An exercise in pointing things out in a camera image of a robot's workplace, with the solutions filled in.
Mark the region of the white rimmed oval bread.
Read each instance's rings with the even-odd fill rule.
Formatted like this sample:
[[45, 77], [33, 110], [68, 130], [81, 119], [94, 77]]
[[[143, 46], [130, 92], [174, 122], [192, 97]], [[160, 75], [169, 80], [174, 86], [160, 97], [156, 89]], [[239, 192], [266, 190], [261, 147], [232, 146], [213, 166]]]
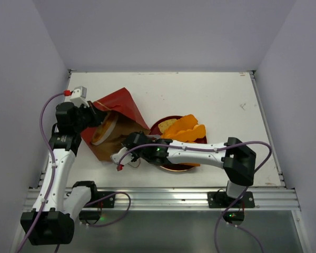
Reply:
[[102, 124], [96, 128], [91, 139], [91, 144], [95, 146], [102, 144], [113, 132], [118, 118], [119, 115], [117, 112], [108, 112]]

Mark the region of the sliced bread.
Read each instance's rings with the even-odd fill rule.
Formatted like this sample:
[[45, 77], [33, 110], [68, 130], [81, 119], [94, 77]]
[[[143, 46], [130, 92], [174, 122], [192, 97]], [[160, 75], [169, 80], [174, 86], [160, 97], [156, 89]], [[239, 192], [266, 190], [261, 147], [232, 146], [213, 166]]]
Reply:
[[158, 128], [163, 136], [174, 135], [180, 131], [193, 129], [198, 124], [194, 115], [189, 114], [179, 119], [169, 119], [158, 124]]

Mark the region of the red paper bag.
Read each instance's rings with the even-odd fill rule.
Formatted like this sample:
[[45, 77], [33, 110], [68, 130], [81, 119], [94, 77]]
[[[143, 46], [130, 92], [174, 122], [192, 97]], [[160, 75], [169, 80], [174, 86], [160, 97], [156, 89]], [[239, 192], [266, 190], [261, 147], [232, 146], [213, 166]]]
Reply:
[[122, 142], [132, 132], [150, 132], [130, 92], [124, 87], [94, 101], [93, 105], [99, 112], [105, 112], [106, 118], [97, 127], [84, 130], [81, 137], [98, 161], [111, 162], [111, 156], [120, 151]]

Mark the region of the wavy orange bread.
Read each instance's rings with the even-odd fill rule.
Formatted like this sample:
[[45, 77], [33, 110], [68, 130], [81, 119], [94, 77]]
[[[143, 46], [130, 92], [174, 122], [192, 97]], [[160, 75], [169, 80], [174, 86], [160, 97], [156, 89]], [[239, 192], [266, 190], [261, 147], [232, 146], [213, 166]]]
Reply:
[[168, 133], [161, 136], [162, 139], [172, 139], [180, 142], [195, 142], [206, 136], [205, 125], [195, 125], [192, 129], [181, 130], [177, 133]]

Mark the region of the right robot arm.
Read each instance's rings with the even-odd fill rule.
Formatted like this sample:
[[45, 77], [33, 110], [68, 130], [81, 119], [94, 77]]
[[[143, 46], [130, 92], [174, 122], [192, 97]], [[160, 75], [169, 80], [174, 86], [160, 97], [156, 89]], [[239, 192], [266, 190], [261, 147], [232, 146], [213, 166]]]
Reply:
[[156, 166], [187, 163], [220, 168], [229, 179], [224, 201], [230, 207], [240, 204], [243, 200], [242, 191], [254, 183], [256, 153], [233, 137], [222, 143], [204, 144], [156, 139], [143, 132], [133, 132], [122, 142], [120, 151], [111, 158], [118, 170], [139, 158]]

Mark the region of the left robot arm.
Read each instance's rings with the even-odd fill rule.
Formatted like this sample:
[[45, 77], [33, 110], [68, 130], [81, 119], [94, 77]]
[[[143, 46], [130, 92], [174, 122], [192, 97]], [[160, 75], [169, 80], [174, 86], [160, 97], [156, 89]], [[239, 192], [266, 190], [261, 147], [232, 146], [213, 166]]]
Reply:
[[21, 216], [26, 239], [33, 246], [69, 244], [83, 207], [98, 203], [99, 194], [93, 181], [76, 182], [68, 198], [65, 189], [81, 144], [81, 133], [99, 126], [106, 115], [91, 101], [80, 106], [72, 102], [57, 105], [57, 123], [48, 141], [50, 152], [44, 182], [31, 211]]

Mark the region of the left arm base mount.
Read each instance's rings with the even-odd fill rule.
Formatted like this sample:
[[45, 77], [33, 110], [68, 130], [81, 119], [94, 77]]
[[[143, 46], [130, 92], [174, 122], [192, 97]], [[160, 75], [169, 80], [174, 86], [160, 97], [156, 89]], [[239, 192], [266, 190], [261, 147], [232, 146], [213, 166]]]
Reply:
[[115, 204], [115, 197], [111, 196], [106, 198], [103, 201], [97, 202], [88, 208], [92, 208], [92, 210], [88, 211], [81, 211], [79, 214], [80, 222], [88, 225], [94, 225], [98, 221], [102, 221], [104, 218], [102, 217], [102, 211], [104, 209], [111, 209], [114, 208]]

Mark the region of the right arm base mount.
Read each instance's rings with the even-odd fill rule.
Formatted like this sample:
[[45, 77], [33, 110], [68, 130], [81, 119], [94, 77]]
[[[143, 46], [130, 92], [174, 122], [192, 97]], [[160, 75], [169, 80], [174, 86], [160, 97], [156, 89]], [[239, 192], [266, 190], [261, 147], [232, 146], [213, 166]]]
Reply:
[[[208, 192], [207, 198], [208, 206], [212, 209], [217, 208], [225, 210], [234, 201], [234, 198], [228, 197], [223, 189], [219, 189], [215, 192]], [[247, 191], [244, 196], [223, 215], [223, 219], [230, 224], [237, 226], [241, 225], [245, 219], [246, 209], [252, 208], [255, 208], [253, 193]]]

